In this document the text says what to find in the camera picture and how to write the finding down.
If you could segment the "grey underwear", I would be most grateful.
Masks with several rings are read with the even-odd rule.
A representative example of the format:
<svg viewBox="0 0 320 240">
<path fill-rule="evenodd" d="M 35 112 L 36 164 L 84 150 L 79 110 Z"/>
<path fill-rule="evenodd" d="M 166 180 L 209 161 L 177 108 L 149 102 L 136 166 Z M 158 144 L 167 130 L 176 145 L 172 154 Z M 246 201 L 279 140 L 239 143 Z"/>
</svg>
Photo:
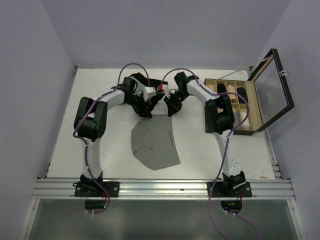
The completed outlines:
<svg viewBox="0 0 320 240">
<path fill-rule="evenodd" d="M 172 118 L 155 114 L 143 118 L 131 130 L 133 156 L 145 167 L 157 171 L 181 163 L 173 133 Z"/>
</svg>

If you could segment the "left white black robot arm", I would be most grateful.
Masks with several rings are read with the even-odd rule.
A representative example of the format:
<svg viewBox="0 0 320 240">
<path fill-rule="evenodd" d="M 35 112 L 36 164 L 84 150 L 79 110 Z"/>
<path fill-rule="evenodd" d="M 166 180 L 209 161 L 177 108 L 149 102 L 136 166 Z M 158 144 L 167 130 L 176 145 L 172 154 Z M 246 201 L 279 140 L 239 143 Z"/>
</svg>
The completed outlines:
<svg viewBox="0 0 320 240">
<path fill-rule="evenodd" d="M 112 108 L 127 104 L 141 118 L 151 118 L 151 98 L 157 95 L 156 88 L 145 86 L 132 77 L 124 78 L 121 84 L 97 98 L 82 97 L 74 120 L 73 137 L 83 146 L 84 167 L 80 183 L 92 196 L 103 193 L 103 170 L 100 162 L 100 141 L 107 128 L 107 114 Z"/>
</svg>

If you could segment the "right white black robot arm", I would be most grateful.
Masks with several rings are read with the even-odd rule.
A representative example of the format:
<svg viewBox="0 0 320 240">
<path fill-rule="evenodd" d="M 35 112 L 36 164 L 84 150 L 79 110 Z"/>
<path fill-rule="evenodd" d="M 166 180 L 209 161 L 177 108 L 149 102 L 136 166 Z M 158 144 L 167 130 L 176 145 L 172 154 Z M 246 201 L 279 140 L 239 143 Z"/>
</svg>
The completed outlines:
<svg viewBox="0 0 320 240">
<path fill-rule="evenodd" d="M 171 117 L 178 113 L 182 102 L 189 96 L 204 105 L 205 129 L 214 134 L 222 157 L 223 192 L 227 196 L 235 196 L 246 183 L 246 178 L 237 159 L 233 138 L 235 117 L 229 95 L 210 90 L 194 74 L 187 76 L 184 72 L 178 72 L 174 81 L 177 90 L 164 98 L 167 115 Z"/>
</svg>

